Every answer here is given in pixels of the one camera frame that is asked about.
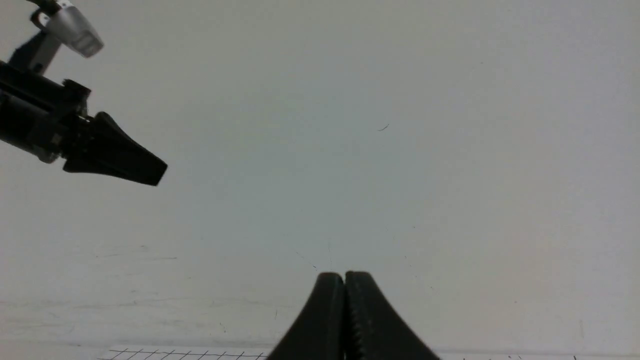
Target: white surface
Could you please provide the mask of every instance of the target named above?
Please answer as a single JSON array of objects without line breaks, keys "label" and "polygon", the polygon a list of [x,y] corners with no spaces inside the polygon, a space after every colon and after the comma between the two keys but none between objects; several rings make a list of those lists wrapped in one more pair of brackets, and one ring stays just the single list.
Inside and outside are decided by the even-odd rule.
[{"label": "white surface", "polygon": [[272,345],[362,269],[437,349],[640,352],[640,1],[76,5],[47,75],[170,167],[0,144],[0,338]]}]

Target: white wall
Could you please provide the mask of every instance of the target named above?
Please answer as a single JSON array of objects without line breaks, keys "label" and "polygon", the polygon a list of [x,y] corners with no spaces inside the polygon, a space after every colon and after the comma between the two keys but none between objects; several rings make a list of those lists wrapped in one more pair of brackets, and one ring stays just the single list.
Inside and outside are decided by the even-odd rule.
[{"label": "white wall", "polygon": [[0,339],[273,343],[363,269],[438,349],[640,352],[639,1],[77,4],[47,75],[170,167],[0,144]]}]

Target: black robotic arm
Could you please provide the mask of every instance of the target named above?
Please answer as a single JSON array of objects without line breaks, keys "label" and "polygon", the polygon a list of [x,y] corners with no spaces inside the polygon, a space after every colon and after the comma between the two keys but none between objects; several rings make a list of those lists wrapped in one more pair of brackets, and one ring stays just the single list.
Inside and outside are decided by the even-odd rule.
[{"label": "black robotic arm", "polygon": [[103,47],[98,34],[67,0],[30,1],[39,6],[31,21],[40,32],[8,63],[0,61],[0,140],[45,163],[62,157],[67,172],[157,185],[167,164],[128,137],[107,113],[89,116],[91,90],[44,77],[61,44],[88,58]]}]

